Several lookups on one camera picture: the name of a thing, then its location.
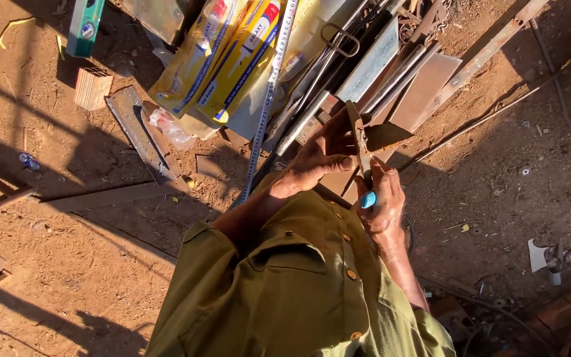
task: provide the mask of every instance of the shirt pocket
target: shirt pocket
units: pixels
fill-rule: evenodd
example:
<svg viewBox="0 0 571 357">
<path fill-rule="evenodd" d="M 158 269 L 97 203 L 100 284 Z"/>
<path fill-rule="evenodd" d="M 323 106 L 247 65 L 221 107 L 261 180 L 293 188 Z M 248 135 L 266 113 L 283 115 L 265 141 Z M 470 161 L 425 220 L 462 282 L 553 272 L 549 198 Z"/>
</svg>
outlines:
<svg viewBox="0 0 571 357">
<path fill-rule="evenodd" d="M 317 274 L 327 272 L 321 251 L 294 232 L 286 232 L 264 241 L 248 255 L 248 262 L 255 271 L 272 267 Z"/>
</svg>

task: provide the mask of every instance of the olive green shirt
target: olive green shirt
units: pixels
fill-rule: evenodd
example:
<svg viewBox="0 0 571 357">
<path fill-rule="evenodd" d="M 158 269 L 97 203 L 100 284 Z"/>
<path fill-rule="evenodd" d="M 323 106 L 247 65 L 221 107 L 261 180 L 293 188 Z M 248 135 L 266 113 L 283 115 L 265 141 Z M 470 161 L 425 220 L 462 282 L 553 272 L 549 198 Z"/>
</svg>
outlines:
<svg viewBox="0 0 571 357">
<path fill-rule="evenodd" d="M 243 253 L 206 223 L 186 232 L 145 356 L 455 355 L 354 212 L 301 192 L 248 239 Z"/>
</svg>

